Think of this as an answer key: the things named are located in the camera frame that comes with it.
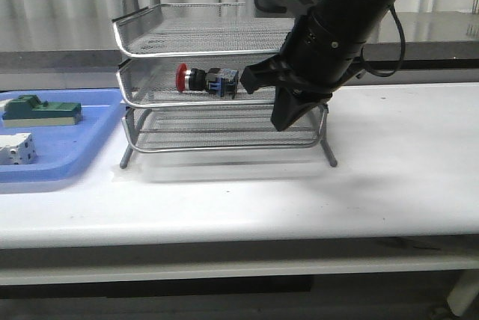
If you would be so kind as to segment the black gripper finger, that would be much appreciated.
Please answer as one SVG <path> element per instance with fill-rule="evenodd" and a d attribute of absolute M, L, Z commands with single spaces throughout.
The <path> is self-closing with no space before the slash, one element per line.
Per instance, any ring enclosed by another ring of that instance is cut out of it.
<path fill-rule="evenodd" d="M 248 94 L 253 94 L 262 87 L 291 86 L 294 77 L 284 58 L 276 54 L 265 61 L 245 67 L 239 82 Z"/>
<path fill-rule="evenodd" d="M 328 102 L 331 98 L 330 93 L 313 93 L 277 87 L 271 123 L 277 131 L 284 131 L 311 109 Z"/>

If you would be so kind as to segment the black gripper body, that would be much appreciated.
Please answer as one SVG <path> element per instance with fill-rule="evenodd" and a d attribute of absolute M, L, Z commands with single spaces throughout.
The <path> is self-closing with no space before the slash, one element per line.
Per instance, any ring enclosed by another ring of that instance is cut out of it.
<path fill-rule="evenodd" d="M 329 98 L 346 81 L 364 70 L 360 52 L 365 23 L 360 16 L 327 16 L 310 11 L 298 18 L 277 60 L 276 98 Z"/>

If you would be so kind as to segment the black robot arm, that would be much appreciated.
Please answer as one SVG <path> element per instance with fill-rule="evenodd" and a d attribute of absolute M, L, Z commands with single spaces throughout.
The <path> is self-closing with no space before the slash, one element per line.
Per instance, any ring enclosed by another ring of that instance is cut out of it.
<path fill-rule="evenodd" d="M 278 131 L 295 123 L 361 73 L 361 49 L 395 0 L 315 0 L 301 6 L 279 53 L 247 66 L 248 93 L 275 87 L 271 122 Z"/>

